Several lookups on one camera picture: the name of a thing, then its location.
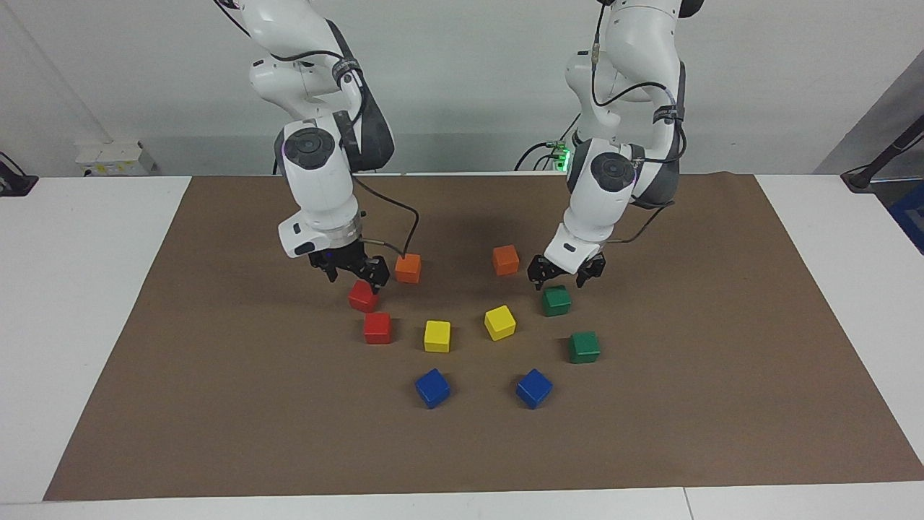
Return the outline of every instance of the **red cube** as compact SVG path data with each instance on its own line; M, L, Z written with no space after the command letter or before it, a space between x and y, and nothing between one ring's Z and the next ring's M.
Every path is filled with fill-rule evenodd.
M369 313L362 332L369 345L387 345L392 342L392 317L388 313Z
M353 290L349 292L349 306L364 313L375 311L379 304L379 295L372 294L372 286L366 280L357 280Z

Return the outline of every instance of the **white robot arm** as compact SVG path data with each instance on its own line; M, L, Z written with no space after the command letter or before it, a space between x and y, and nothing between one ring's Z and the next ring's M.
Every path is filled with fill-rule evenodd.
M352 174L383 167L395 145L359 62L309 0L217 2L240 9L241 29L270 53L250 69L254 90L295 120L274 147L301 208L279 225L283 248L306 255L332 282L342 269L378 292L390 273L381 256L365 253Z
M629 204L646 209L673 203L683 132L686 72L677 57L678 18L692 16L703 0L598 0L600 23L612 7L600 50L600 27L591 51L567 65L568 85L581 103L576 146L567 176L571 203L544 254L529 265L537 289L560 275L577 274L577 286L602 274L603 245ZM618 142L617 99L654 105L649 148Z

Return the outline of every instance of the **white wall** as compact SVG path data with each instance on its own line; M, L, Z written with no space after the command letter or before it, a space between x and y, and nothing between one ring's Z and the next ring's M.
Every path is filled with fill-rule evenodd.
M262 50L209 0L0 1L105 130L141 139L164 173L268 171L286 116L249 88ZM314 4L345 33L393 127L389 170L509 169L577 111L564 63L589 45L592 0ZM920 7L707 0L677 34L684 169L814 170L924 47ZM8 40L0 32L0 149L40 175L70 173L72 143L91 132ZM629 113L640 131L627 137L647 135L650 110Z
M898 80L844 140L825 158L815 173L847 171L870 163L918 118L924 115L924 52L911 63ZM897 156L876 179L924 177L924 146L918 145Z

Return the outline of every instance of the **cube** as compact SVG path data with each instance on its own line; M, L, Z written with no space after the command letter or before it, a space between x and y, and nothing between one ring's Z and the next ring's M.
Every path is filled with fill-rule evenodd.
M392 317L388 313L368 313L362 328L369 345L387 345L392 342Z
M542 372L533 368L517 383L517 396L530 410L535 410L552 391L552 382Z
M499 277L514 275L519 270L517 248L512 245L495 247L492 261L494 263L494 272Z
M452 324L448 321L428 321L423 331L423 350L428 353L448 353Z
M571 310L571 296L564 285L546 288L542 292L542 311L546 316L562 316Z
M404 256L398 256L398 261L395 263L395 279L401 283L420 283L422 265L423 262L419 254L408 253Z
M514 335L517 331L517 321L510 313L510 308L501 305L484 313L484 327L488 329L492 340L499 341Z
M353 284L353 289L349 292L349 306L358 311L370 313L378 304L379 295L372 294L372 286L368 281L360 279Z
M418 379L414 386L417 388L417 394L431 410L449 397L449 382L436 368Z
M571 363L593 363L600 357L600 342L596 332L577 332L568 342L568 359Z

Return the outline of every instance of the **yellow cube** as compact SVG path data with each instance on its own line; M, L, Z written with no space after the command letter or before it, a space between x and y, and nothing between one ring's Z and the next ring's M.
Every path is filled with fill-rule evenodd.
M452 325L448 321L428 321L423 332L423 350L428 353L448 353L451 330Z
M510 309L502 305L484 313L484 327L491 334L491 339L498 341L514 335L517 331L517 321L514 315L510 314Z

